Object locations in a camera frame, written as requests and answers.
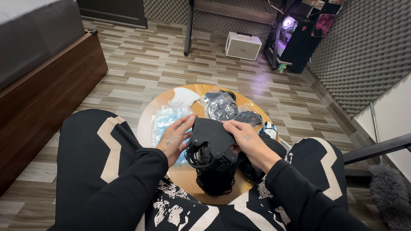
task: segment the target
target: round wooden table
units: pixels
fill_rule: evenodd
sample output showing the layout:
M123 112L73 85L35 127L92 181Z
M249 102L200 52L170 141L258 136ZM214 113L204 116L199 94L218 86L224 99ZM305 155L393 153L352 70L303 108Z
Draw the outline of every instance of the round wooden table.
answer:
M225 88L212 86L212 85L205 85L205 84L194 84L194 85L185 85L181 86L181 88L188 88L198 95L202 96L205 95L206 92L210 92L212 88L216 88L218 90L228 90ZM174 89L170 89L161 95L157 96L153 101L151 101L147 107L145 108L144 112L141 114L139 125L137 128L137 139L139 143L145 148L151 148L151 136L152 136L152 128L151 128L151 116L156 114L164 105L167 105L169 100L172 100L174 97ZM262 118L263 122L270 121L270 118L264 113L261 108L257 105L252 103L251 100L247 99L246 97L234 92L236 95L236 104L238 106L248 104L253 105L249 107L250 110L259 113ZM191 110L199 115L199 117L204 118L204 106L198 102L194 102L193 106L191 106ZM255 128L256 132L262 128L262 125ZM176 164L172 166L167 175L170 179L179 187L187 191L190 195L192 195L195 199L197 199L201 203L210 204L210 205L226 205L237 198L239 195L243 194L244 192L251 189L254 182L248 181L242 173L237 169L236 175L234 176L235 184L233 185L233 191L229 194L222 195L222 196L210 196L206 194L196 183L197 173L194 168L192 168L189 164Z

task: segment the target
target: black sleeve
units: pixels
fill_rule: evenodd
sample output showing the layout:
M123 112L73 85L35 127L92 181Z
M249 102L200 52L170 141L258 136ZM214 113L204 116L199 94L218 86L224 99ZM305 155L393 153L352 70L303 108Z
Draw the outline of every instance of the black sleeve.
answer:
M295 230L370 230L283 159L268 172L266 187L278 198Z
M167 171L168 160L162 151L140 148L117 179L94 194L74 216L48 230L134 230Z

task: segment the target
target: white face mask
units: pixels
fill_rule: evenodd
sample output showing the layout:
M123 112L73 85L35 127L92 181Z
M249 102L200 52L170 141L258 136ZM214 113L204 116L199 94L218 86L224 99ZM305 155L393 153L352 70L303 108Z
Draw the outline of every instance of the white face mask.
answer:
M191 106L194 101L200 99L200 96L194 91L187 88L175 88L174 98L169 101L171 107Z

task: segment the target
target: hand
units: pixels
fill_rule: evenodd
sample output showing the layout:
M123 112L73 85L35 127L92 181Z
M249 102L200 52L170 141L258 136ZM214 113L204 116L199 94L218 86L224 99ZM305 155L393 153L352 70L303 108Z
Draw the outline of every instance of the hand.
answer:
M222 122L224 129L233 134L237 142L237 145L230 146L230 149L234 153L244 152L250 162L265 173L268 173L272 166L281 159L261 140L250 124L235 120Z
M187 142L183 143L183 141L190 138L193 133L186 131L193 126L196 117L198 115L195 113L181 117L164 130L155 148L160 149L167 156L169 167L175 164L181 152L187 149L188 144Z

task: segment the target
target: wooden bed frame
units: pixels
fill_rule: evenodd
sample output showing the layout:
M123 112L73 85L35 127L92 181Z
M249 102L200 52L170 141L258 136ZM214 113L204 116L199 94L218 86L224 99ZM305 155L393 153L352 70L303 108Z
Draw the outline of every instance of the wooden bed frame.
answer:
M97 31L86 30L69 47L0 90L0 195L107 71Z

